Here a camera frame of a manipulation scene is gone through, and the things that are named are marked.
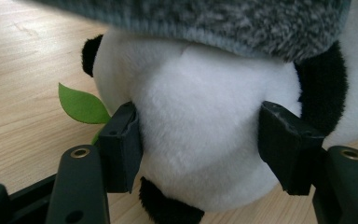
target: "stuffed animal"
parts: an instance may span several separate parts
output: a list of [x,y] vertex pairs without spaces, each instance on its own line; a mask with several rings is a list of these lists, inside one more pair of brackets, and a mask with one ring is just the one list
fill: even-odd
[[358,1],[323,53],[294,63],[237,53],[114,27],[83,49],[110,112],[128,101],[139,111],[140,198],[157,223],[198,223],[204,211],[251,203],[277,184],[257,150],[263,101],[325,134],[324,147],[358,138]]

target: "gray plush object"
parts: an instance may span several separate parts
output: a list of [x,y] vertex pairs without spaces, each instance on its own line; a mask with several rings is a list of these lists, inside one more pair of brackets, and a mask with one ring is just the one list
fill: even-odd
[[33,0],[133,32],[286,61],[326,51],[351,0]]

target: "wooden surface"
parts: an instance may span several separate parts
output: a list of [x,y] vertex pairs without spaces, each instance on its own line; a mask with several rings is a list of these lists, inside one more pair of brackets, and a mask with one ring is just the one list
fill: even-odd
[[[88,144],[101,127],[70,119],[58,83],[96,94],[81,69],[87,38],[105,31],[94,21],[41,6],[0,0],[0,183],[9,193],[57,171],[61,154]],[[352,144],[358,148],[358,141]],[[109,195],[113,223],[151,223],[137,196]],[[277,186],[243,208],[206,214],[202,223],[316,223],[311,197],[289,197]]]

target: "light wood grain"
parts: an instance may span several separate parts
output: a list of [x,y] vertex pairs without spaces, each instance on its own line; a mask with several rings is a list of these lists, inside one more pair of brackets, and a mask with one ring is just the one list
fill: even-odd
[[[58,83],[97,94],[81,69],[87,38],[105,26],[22,2],[0,0],[0,183],[9,193],[54,174],[62,153],[90,142],[101,128],[70,119]],[[358,141],[352,144],[358,148]],[[151,223],[133,194],[110,194],[113,223]],[[202,223],[316,223],[311,197],[290,197],[277,186],[263,199]]]

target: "metal ring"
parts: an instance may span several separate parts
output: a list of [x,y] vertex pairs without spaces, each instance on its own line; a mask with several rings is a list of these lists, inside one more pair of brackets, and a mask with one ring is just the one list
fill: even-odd
[[86,157],[87,155],[90,154],[90,150],[88,148],[78,148],[74,151],[71,152],[71,157],[75,158],[75,159],[80,159],[83,157]]
[[353,161],[358,161],[358,152],[350,150],[350,149],[343,149],[341,150],[341,155],[353,160]]

